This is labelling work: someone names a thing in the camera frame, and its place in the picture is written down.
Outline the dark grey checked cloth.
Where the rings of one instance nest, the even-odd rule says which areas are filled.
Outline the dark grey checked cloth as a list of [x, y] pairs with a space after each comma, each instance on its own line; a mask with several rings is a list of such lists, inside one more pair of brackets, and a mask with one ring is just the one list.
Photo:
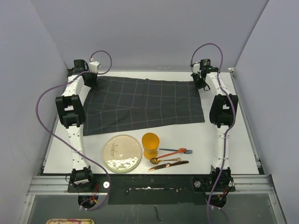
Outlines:
[[192, 81], [99, 77], [84, 111], [85, 136], [205, 121]]

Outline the orange plastic cup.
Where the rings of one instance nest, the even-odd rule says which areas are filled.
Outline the orange plastic cup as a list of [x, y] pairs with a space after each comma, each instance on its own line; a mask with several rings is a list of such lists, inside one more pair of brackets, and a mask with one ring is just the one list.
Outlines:
[[160, 139], [155, 133], [146, 133], [142, 137], [143, 155], [146, 159], [157, 157]]

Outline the beige plate with plant motif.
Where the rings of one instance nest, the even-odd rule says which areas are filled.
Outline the beige plate with plant motif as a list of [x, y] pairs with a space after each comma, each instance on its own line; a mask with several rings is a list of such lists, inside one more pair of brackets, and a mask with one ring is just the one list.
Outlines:
[[103, 162], [114, 173], [127, 173], [142, 160], [142, 146], [130, 135], [116, 135], [103, 148]]

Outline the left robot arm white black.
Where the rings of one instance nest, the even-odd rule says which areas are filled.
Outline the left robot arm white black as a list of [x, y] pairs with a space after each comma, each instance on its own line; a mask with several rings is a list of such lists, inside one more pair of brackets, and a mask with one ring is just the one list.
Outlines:
[[74, 60], [74, 67], [68, 73], [68, 83], [63, 94], [55, 99], [60, 123], [66, 129], [69, 144], [75, 148], [72, 154], [72, 171], [69, 184], [85, 192], [93, 190], [95, 180], [89, 165], [82, 155], [85, 154], [83, 141], [83, 126], [85, 111], [79, 94], [85, 85], [84, 76], [77, 77], [81, 72], [90, 75], [88, 64], [85, 60]]

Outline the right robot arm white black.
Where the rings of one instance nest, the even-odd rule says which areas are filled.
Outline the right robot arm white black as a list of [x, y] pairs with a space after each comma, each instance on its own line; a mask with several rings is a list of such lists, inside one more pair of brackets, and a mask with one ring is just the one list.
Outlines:
[[235, 125], [238, 96], [232, 94], [225, 86], [218, 68], [211, 65], [210, 59], [191, 62], [192, 78], [197, 90], [212, 93], [213, 101], [209, 112], [210, 123], [216, 130], [215, 153], [209, 177], [209, 188], [218, 191], [225, 182], [230, 182], [230, 165], [228, 161], [228, 141], [230, 131]]

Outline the blue plastic fork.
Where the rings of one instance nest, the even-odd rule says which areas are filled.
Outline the blue plastic fork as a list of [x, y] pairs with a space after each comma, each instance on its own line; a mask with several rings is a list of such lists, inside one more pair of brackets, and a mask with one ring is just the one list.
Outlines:
[[184, 154], [192, 154], [193, 153], [192, 150], [188, 150], [188, 149], [185, 149], [185, 148], [180, 148], [180, 149], [159, 148], [159, 150], [169, 151], [169, 152], [180, 152], [180, 153], [184, 153]]

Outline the orange plastic fork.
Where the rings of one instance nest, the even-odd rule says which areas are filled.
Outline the orange plastic fork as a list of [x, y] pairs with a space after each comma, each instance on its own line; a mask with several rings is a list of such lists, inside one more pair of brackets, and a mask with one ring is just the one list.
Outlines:
[[161, 155], [161, 156], [158, 157], [158, 159], [160, 159], [160, 158], [164, 158], [164, 157], [167, 157], [167, 156], [171, 156], [171, 155], [174, 155], [174, 154], [184, 153], [184, 152], [186, 152], [186, 151], [187, 151], [186, 148], [180, 148], [180, 149], [178, 149], [178, 150], [176, 150], [176, 151], [173, 151], [173, 152], [171, 152], [171, 153]]

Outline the copper metal knife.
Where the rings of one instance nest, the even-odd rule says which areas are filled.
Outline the copper metal knife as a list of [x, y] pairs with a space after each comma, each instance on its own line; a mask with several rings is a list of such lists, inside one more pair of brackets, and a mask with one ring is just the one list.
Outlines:
[[162, 165], [157, 165], [157, 166], [154, 166], [154, 167], [148, 169], [148, 172], [163, 169], [163, 168], [169, 168], [169, 167], [173, 167], [173, 166], [188, 164], [188, 163], [189, 163], [189, 161], [177, 161], [174, 163], [166, 163], [166, 164], [162, 164]]

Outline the gold metal spoon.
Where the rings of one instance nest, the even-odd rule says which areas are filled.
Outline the gold metal spoon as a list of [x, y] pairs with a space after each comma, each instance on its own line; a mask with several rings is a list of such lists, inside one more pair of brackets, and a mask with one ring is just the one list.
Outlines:
[[159, 163], [164, 162], [164, 161], [181, 161], [181, 158], [174, 158], [174, 159], [168, 159], [168, 160], [161, 160], [161, 159], [158, 159], [158, 158], [151, 158], [149, 161], [152, 164], [159, 164]]

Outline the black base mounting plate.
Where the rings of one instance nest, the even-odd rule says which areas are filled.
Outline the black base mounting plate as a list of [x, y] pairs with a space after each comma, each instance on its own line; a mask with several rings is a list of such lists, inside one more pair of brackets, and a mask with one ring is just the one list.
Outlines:
[[78, 194], [78, 203], [92, 208], [108, 205], [171, 205], [192, 203], [223, 207], [229, 193], [235, 191], [230, 175], [118, 175], [95, 174], [91, 183], [74, 184], [67, 174], [67, 191]]

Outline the floral tray edge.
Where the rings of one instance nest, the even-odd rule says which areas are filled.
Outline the floral tray edge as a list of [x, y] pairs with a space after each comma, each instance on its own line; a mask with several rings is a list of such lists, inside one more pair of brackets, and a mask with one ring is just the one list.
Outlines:
[[62, 219], [50, 219], [46, 224], [95, 224], [91, 219], [76, 219], [76, 218], [62, 218]]

